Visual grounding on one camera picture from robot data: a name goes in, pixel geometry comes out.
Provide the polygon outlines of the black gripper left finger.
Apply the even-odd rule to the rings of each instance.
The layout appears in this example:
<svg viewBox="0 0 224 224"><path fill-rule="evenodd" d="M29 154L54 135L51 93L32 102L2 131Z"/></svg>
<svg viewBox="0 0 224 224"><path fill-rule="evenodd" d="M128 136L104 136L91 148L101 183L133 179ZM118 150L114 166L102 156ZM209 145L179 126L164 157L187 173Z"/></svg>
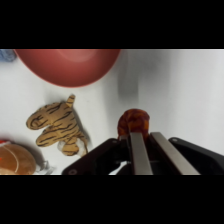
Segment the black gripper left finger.
<svg viewBox="0 0 224 224"><path fill-rule="evenodd" d="M66 167L63 175L108 175L126 162L132 175L152 175L146 146L141 133L110 138L84 157Z"/></svg>

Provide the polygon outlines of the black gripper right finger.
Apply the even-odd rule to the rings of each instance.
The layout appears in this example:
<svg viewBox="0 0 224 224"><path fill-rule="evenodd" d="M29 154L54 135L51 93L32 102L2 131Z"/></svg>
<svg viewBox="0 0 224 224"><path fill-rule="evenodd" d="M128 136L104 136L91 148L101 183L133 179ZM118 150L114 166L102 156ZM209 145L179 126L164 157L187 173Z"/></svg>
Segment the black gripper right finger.
<svg viewBox="0 0 224 224"><path fill-rule="evenodd" d="M224 156L177 137L150 134L151 151L178 175L224 175Z"/></svg>

